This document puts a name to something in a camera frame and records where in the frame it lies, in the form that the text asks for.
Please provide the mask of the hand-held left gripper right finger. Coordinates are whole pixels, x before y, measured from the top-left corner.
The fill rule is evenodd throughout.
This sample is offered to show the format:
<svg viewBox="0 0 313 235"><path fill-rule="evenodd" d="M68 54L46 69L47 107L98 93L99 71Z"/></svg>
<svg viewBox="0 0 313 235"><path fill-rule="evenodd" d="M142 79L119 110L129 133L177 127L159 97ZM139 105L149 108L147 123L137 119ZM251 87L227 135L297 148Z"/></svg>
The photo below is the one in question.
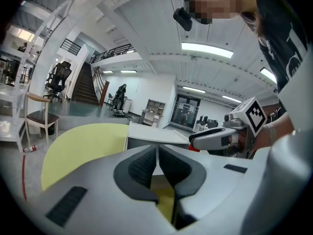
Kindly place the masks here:
<svg viewBox="0 0 313 235"><path fill-rule="evenodd" d="M252 160L158 147L159 166L174 190L171 223L182 229L209 214L243 179Z"/></svg>

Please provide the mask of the person's right hand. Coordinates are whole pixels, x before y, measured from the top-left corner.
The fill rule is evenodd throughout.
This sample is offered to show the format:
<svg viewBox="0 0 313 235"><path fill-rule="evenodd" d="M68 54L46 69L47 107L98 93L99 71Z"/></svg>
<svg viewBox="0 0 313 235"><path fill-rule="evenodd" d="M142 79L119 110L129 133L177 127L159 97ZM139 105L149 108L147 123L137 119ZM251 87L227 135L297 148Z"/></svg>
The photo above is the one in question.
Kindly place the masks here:
<svg viewBox="0 0 313 235"><path fill-rule="evenodd" d="M234 153L250 152L255 147L255 137L245 129L228 136L229 150Z"/></svg>

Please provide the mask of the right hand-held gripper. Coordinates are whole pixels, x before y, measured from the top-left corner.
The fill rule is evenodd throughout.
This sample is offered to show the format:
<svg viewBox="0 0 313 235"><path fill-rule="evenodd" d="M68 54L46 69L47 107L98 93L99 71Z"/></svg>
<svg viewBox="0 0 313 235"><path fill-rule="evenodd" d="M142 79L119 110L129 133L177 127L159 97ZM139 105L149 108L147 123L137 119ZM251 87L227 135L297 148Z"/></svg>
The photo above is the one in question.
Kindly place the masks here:
<svg viewBox="0 0 313 235"><path fill-rule="evenodd" d="M197 150L223 150L238 144L239 131L247 129L255 139L267 121L256 97L242 102L224 116L223 127L193 133L189 142Z"/></svg>

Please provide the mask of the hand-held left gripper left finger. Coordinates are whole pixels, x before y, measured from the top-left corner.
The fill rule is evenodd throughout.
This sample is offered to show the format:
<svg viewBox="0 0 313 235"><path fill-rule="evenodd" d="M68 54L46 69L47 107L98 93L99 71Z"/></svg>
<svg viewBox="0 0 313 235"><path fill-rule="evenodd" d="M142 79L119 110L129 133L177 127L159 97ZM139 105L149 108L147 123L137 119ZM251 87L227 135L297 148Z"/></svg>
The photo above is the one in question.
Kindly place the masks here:
<svg viewBox="0 0 313 235"><path fill-rule="evenodd" d="M150 190L156 162L154 145L98 158L17 203L48 235L172 235Z"/></svg>

